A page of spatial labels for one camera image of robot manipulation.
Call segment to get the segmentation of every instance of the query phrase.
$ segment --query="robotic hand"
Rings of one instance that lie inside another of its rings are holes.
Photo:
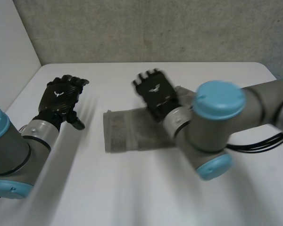
[[[162,121],[173,109],[180,107],[173,86],[157,69],[153,72],[147,71],[146,74],[140,73],[133,85],[157,122]]]
[[[39,105],[39,114],[20,134],[0,110],[0,197],[23,199],[33,188],[53,148],[61,123],[85,128],[76,116],[85,79],[64,75],[49,82]]]
[[[47,84],[39,105],[39,115],[36,119],[50,118],[53,123],[67,121],[74,128],[83,130],[84,124],[76,116],[75,104],[83,91],[83,86],[89,84],[86,79],[64,75],[61,79],[55,78]]]

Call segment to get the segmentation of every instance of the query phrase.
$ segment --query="concrete wall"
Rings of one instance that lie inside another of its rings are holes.
[[[6,111],[41,67],[12,0],[0,0],[0,108]]]
[[[41,63],[260,62],[283,77],[283,0],[14,0]]]

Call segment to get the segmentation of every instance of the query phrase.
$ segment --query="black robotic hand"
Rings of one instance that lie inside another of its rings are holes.
[[[47,84],[39,105],[39,115],[34,119],[50,121],[58,129],[62,122],[67,121],[78,130],[85,128],[76,116],[75,104],[83,91],[83,86],[89,83],[86,79],[64,75],[55,78]]]
[[[138,74],[133,85],[156,121],[163,120],[170,111],[180,107],[176,91],[165,75],[157,69]]]

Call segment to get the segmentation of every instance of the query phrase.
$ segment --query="table surface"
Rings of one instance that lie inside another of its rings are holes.
[[[190,90],[209,80],[241,87],[274,80],[258,63],[117,63],[43,66],[7,114],[17,128],[35,115],[46,84],[70,74],[90,81],[76,110],[86,129],[63,124],[28,198],[0,199],[0,226],[280,226],[283,145],[262,154],[231,152],[234,166],[201,181],[179,149],[105,153],[103,113],[144,106],[131,81],[163,69]],[[269,125],[231,136],[250,144],[278,131]]]

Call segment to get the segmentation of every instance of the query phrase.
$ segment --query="gray wall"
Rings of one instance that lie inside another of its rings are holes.
[[[253,61],[283,77],[283,0],[14,0],[41,63]]]

